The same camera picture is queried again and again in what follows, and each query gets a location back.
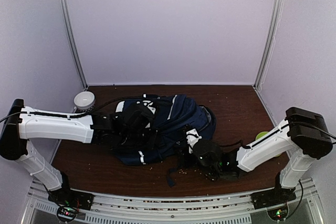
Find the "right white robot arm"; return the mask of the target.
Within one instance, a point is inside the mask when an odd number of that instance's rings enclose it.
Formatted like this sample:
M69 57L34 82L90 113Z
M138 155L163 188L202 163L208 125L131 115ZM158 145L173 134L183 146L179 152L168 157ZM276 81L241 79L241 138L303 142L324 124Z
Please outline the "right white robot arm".
M189 152L211 180L235 179L284 152L291 152L288 164L275 178L272 189L253 193L255 209L295 200L295 188L312 163L333 149L335 136L329 133L324 117L308 110L291 107L286 117L266 135L229 152L205 139L196 129L186 132Z

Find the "left aluminium frame post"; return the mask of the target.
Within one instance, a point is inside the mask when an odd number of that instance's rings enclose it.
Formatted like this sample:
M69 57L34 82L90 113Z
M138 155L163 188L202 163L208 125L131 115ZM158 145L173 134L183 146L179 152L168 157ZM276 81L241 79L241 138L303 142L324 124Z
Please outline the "left aluminium frame post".
M74 32L73 32L72 25L71 25L71 20L70 20L68 3L67 3L67 0L59 0L59 1L60 1L62 15L63 15L63 19L64 19L66 35L67 35L67 39L68 39L68 44L69 44L71 56L72 56L72 58L74 60L74 64L75 64L75 69L76 69L77 74L79 76L82 88L84 90L87 90L88 84L87 84L85 74L84 74L84 71L83 71L83 67L82 67L82 64L80 62L80 58L79 58L79 55L78 55L78 49L77 49L77 45L76 45L76 41L75 41L75 37L74 37Z

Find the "right aluminium frame post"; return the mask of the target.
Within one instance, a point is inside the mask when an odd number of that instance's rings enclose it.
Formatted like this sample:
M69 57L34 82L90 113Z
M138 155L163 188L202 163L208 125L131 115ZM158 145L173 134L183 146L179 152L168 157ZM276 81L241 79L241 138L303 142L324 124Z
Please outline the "right aluminium frame post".
M262 90L262 86L266 79L266 74L268 71L269 63L275 45L276 31L278 29L281 19L283 5L284 0L274 0L266 42L262 53L262 58L259 65L257 77L254 83L254 88L258 92Z

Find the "white patterned bowl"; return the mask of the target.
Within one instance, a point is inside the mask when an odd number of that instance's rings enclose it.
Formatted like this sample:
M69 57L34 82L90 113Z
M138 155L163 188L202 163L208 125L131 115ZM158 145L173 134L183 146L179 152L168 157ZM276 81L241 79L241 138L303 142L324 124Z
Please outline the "white patterned bowl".
M95 105L95 101L96 97L90 91L80 92L73 99L75 108L79 111L88 111L92 109Z

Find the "front aluminium rail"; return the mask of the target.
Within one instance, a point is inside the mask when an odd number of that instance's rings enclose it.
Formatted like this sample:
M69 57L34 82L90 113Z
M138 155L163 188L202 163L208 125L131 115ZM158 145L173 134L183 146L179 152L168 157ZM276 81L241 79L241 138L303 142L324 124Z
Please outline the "front aluminium rail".
M278 223L275 213L284 210L284 223L326 223L312 179L296 187L296 199L257 209L252 191L199 197L131 197L93 193L90 210L80 210L72 223Z

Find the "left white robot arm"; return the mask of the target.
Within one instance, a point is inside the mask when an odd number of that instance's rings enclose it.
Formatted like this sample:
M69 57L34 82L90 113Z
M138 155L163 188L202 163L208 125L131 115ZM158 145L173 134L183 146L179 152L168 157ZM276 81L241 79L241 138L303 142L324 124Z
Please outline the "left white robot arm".
M61 206L89 209L93 195L72 190L64 172L45 161L31 139L62 139L85 144L102 144L111 149L134 147L144 141L157 112L151 101L135 101L127 108L125 102L114 114L58 114L35 110L16 99L1 132L1 157L22 163L31 176L45 186L49 200Z

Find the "navy blue backpack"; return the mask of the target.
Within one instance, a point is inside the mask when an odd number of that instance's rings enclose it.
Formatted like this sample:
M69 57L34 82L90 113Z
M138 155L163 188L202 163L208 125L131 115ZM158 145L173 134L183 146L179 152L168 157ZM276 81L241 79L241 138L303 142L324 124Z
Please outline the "navy blue backpack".
M154 127L157 129L155 146L151 150L136 149L131 153L115 153L123 164L129 166L158 163L172 155L178 156L178 166L167 171L167 183L170 187L175 185L170 174L176 172L181 166L181 150L187 147L186 132L196 129L207 140L212 141L216 130L216 117L206 106L198 105L195 99L185 94L176 94L169 97L145 95L143 98L126 99L119 102L116 112L123 110L130 103L152 103L156 109Z

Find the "green plate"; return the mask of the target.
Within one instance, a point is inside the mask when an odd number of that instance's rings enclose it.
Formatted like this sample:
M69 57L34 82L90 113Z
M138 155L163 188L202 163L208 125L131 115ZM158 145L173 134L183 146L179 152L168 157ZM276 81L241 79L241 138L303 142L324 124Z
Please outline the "green plate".
M283 131L269 132L260 137L253 145L255 156L263 161L267 161L286 151L287 140Z

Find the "aluminium frame post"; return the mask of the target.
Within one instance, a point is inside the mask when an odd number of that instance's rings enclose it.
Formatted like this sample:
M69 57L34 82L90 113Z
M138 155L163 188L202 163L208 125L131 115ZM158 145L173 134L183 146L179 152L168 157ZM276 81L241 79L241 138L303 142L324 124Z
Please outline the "aluminium frame post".
M254 88L258 92L262 90L262 86L266 79L266 74L268 71L269 63L275 45L276 31L278 29L281 19L283 5L284 0L274 0L266 42L262 53L262 58L259 65L257 77L254 83Z
M64 19L66 35L67 35L67 39L68 39L68 44L69 44L71 56L72 56L72 58L74 60L74 64L75 64L75 69L76 69L77 74L79 76L82 88L84 90L87 90L88 84L87 84L85 74L84 74L84 71L83 71L83 67L82 67L82 64L80 62L80 58L79 58L79 55L78 55L78 49L77 49L77 45L76 45L76 41L75 41L75 37L74 37L74 32L73 32L72 25L71 25L71 20L70 20L68 3L67 3L67 0L59 0L59 1L60 1L62 15L63 15L63 19Z

